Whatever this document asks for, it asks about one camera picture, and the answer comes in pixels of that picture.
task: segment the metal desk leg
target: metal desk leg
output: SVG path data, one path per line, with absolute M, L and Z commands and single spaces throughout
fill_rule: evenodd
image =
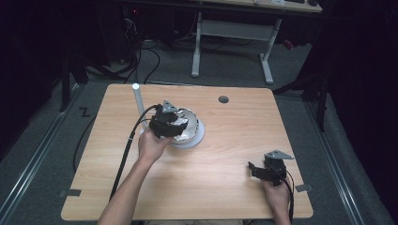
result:
M 279 27 L 281 26 L 282 20 L 279 19 L 276 21 L 275 26 L 273 27 L 271 37 L 269 38 L 268 47 L 265 53 L 260 54 L 261 65 L 263 66 L 264 76 L 266 77 L 267 84 L 273 84 L 271 70 L 269 69 L 268 57 L 271 53 L 272 46 L 275 42 L 275 38 L 278 35 Z
M 198 12 L 198 23 L 196 28 L 196 45 L 195 52 L 193 53 L 193 62 L 192 62 L 192 76 L 199 76 L 199 66 L 200 66 L 200 37 L 202 32 L 202 13 Z

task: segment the cable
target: cable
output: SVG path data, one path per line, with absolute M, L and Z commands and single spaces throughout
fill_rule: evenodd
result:
M 238 42 L 235 42 L 235 41 L 231 41 L 233 39 L 236 40 L 236 38 L 226 38 L 225 39 L 225 43 L 231 44 L 231 45 L 245 46 L 245 45 L 250 45 L 253 42 L 259 42 L 259 40 L 250 39 L 250 40 L 247 40 L 247 42 L 245 42 L 245 43 L 238 43 Z
M 203 40 L 207 40 L 207 41 L 208 41 L 209 43 L 211 43 L 211 44 L 220 42 L 219 46 L 217 46 L 217 47 L 215 47 L 215 48 L 206 48 L 206 47 L 204 47 L 204 45 L 203 45 L 202 42 L 201 42 L 200 47 L 201 47 L 201 49 L 203 49 L 203 50 L 205 50 L 205 51 L 216 51 L 216 50 L 218 50 L 219 48 L 221 48 L 221 47 L 224 45 L 224 38 L 223 38 L 223 37 L 219 37 L 219 38 L 210 38 L 210 37 L 207 37 L 207 38 L 203 38 Z
M 148 51 L 151 51 L 158 56 L 158 64 L 152 69 L 152 71 L 149 72 L 148 75 L 146 75 L 146 77 L 144 79 L 144 84 L 146 84 L 146 81 L 148 80 L 149 76 L 152 75 L 152 73 L 158 68 L 159 64 L 161 63 L 161 57 L 159 56 L 159 54 L 157 52 L 150 50 L 150 49 L 148 49 Z
M 127 141 L 126 148 L 125 148 L 125 151 L 124 151 L 124 154 L 123 154 L 123 157 L 122 157 L 122 161 L 120 162 L 119 170 L 118 170 L 118 172 L 117 172 L 117 176 L 116 176 L 116 179 L 115 179 L 115 182 L 114 182 L 114 186 L 113 186 L 112 192 L 111 192 L 111 197 L 110 197 L 109 200 L 111 200 L 112 197 L 114 197 L 114 194 L 115 194 L 115 192 L 116 192 L 116 190 L 117 190 L 117 186 L 119 185 L 120 176 L 122 175 L 124 166 L 125 166 L 125 164 L 126 164 L 127 156 L 129 155 L 130 147 L 131 147 L 131 144 L 132 144 L 132 139 L 134 138 L 134 135 L 135 135 L 135 130 L 136 130 L 136 129 L 138 128 L 138 126 L 142 123 L 142 120 L 143 120 L 144 116 L 145 116 L 150 110 L 156 109 L 156 108 L 159 108 L 159 107 L 160 107 L 160 105 L 153 105 L 153 106 L 147 108 L 147 109 L 141 114 L 141 116 L 140 116 L 140 118 L 137 120 L 137 122 L 135 123 L 135 126 L 134 126 L 134 128 L 132 129 L 131 134 L 130 134 L 130 136 L 129 136 L 129 140 Z
M 195 22 L 196 22 L 197 16 L 198 16 L 198 13 L 196 12 L 196 13 L 195 13 L 195 17 L 193 18 L 193 22 L 192 22 L 191 29 L 190 29 L 190 31 L 187 33 L 187 35 L 186 35 L 185 37 L 180 38 L 180 39 L 176 39 L 175 42 L 178 42 L 178 41 L 180 41 L 180 40 L 190 39 L 190 38 L 193 38 L 193 37 L 196 36 L 196 35 L 192 35 L 192 36 L 188 37 L 188 36 L 192 33 L 193 27 L 195 26 Z
M 95 62 L 91 62 L 91 61 L 88 61 L 87 59 L 85 59 L 85 62 L 87 62 L 88 65 L 92 65 L 92 67 L 94 69 L 99 71 L 99 72 L 96 72 L 96 71 L 93 71 L 92 69 L 86 67 L 85 71 L 87 73 L 90 73 L 90 74 L 93 74 L 93 75 L 96 75 L 96 76 L 107 76 L 107 77 L 110 77 L 110 78 L 116 79 L 116 80 L 124 80 L 124 81 L 126 81 L 128 79 L 128 78 L 120 76 L 120 74 L 128 72 L 129 70 L 134 71 L 135 68 L 138 66 L 138 63 L 137 63 L 137 60 L 136 60 L 136 58 L 137 58 L 136 50 L 138 48 L 141 48 L 141 44 L 142 44 L 141 39 L 142 39 L 142 36 L 143 36 L 143 33 L 144 33 L 142 31 L 142 29 L 139 29 L 139 27 L 143 26 L 143 21 L 141 19 L 137 19 L 137 20 L 138 20 L 138 22 L 137 22 L 138 26 L 130 19 L 126 19 L 125 20 L 125 22 L 128 22 L 129 25 L 130 25 L 128 27 L 127 31 L 132 29 L 132 27 L 133 27 L 133 30 L 134 30 L 133 31 L 133 35 L 131 37 L 132 41 L 128 42 L 127 57 L 130 58 L 129 65 L 124 67 L 124 68 L 121 68 L 118 71 L 113 72 L 113 71 L 109 70 L 108 68 L 105 68 L 105 67 L 103 67 L 101 65 L 96 65 Z
M 139 56 L 138 59 L 137 59 L 137 56 L 134 55 L 134 61 L 136 62 L 135 65 L 134 65 L 134 68 L 131 69 L 131 72 L 130 72 L 129 75 L 125 78 L 125 81 L 124 81 L 123 83 L 127 83 L 127 82 L 129 81 L 129 78 L 130 78 L 131 74 L 132 74 L 134 71 L 135 71 L 135 73 L 137 74 L 137 68 L 138 68 L 138 65 L 140 64 L 140 61 L 141 61 L 141 49 L 140 49 L 140 56 Z
M 278 174 L 279 178 L 286 184 L 287 188 L 289 189 L 289 194 L 290 194 L 290 206 L 289 206 L 289 219 L 290 219 L 290 223 L 293 222 L 293 210 L 294 210 L 294 205 L 295 205 L 295 199 L 294 199 L 294 192 L 293 189 L 290 187 L 290 185 L 287 183 L 286 179 L 281 177 L 281 175 L 278 173 L 277 170 L 275 170 L 275 168 L 273 168 L 272 165 L 269 165 L 271 167 L 271 169 L 276 172 L 276 174 Z M 293 180 L 292 175 L 290 174 L 289 171 L 286 171 L 290 178 L 292 179 L 292 185 L 293 187 L 295 186 L 295 181 Z
M 85 127 L 85 129 L 84 129 L 82 135 L 80 136 L 79 141 L 77 142 L 77 145 L 76 145 L 76 148 L 75 148 L 75 151 L 74 151 L 74 154 L 73 154 L 73 164 L 72 164 L 72 165 L 73 165 L 73 171 L 74 171 L 74 173 L 76 173 L 76 171 L 77 171 L 76 157 L 77 157 L 77 152 L 79 151 L 80 144 L 82 143 L 83 137 L 84 137 L 85 133 L 88 131 L 88 128 L 90 128 L 91 124 L 94 122 L 94 120 L 95 120 L 96 118 L 97 118 L 97 115 L 95 115 L 95 116 L 91 119 L 90 123 L 88 123 L 88 125 Z
M 181 46 L 181 47 L 190 47 L 190 46 L 193 46 L 193 45 L 195 45 L 196 41 L 195 41 L 195 40 L 191 40 L 191 41 L 190 41 L 191 38 L 194 38 L 194 36 L 192 36 L 192 37 L 190 37 L 190 38 L 187 38 L 187 39 L 185 39 L 185 40 L 180 40 L 180 41 L 178 41 L 178 42 L 175 42 L 175 44 L 178 45 L 178 46 Z M 183 41 L 190 41 L 190 44 L 181 44 L 181 43 L 179 43 L 179 42 L 183 42 Z
M 137 68 L 135 69 L 135 74 L 134 74 L 134 82 L 135 83 L 138 83 L 138 66 L 140 65 L 140 63 L 141 63 L 141 58 L 142 58 L 142 55 L 141 55 L 141 52 L 142 52 L 142 47 L 143 47 L 143 45 L 141 44 L 141 46 L 140 46 L 140 51 L 139 51 L 139 56 L 138 56 L 138 63 L 137 63 Z

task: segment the wooden table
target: wooden table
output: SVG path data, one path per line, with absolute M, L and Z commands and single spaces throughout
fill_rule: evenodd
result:
M 262 167 L 267 152 L 294 153 L 269 89 L 141 85 L 141 93 L 145 108 L 167 98 L 193 110 L 206 134 L 193 149 L 166 148 L 143 183 L 133 219 L 272 218 L 265 191 L 250 176 L 248 161 Z M 229 97 L 229 102 L 220 103 L 220 96 Z M 111 84 L 70 187 L 82 192 L 67 197 L 64 220 L 100 217 L 138 117 L 131 85 Z M 137 142 L 138 135 L 121 181 L 138 156 Z M 297 162 L 286 160 L 285 165 L 295 185 L 303 184 Z M 312 214 L 307 193 L 296 192 L 294 217 Z

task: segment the white round base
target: white round base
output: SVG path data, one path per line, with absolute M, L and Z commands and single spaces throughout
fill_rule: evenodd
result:
M 198 119 L 198 131 L 189 142 L 171 142 L 169 144 L 178 149 L 190 149 L 198 145 L 203 140 L 203 137 L 205 137 L 205 126 L 203 125 L 202 121 Z

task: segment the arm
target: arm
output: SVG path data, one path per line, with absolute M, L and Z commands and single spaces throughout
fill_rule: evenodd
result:
M 163 154 L 172 138 L 158 139 L 149 128 L 140 136 L 137 161 L 126 179 L 109 201 L 98 224 L 130 224 L 137 204 L 138 194 L 149 169 Z
M 266 190 L 267 202 L 272 209 L 276 225 L 290 225 L 289 219 L 289 189 L 281 183 L 277 187 L 272 185 L 272 182 L 261 180 L 261 183 Z

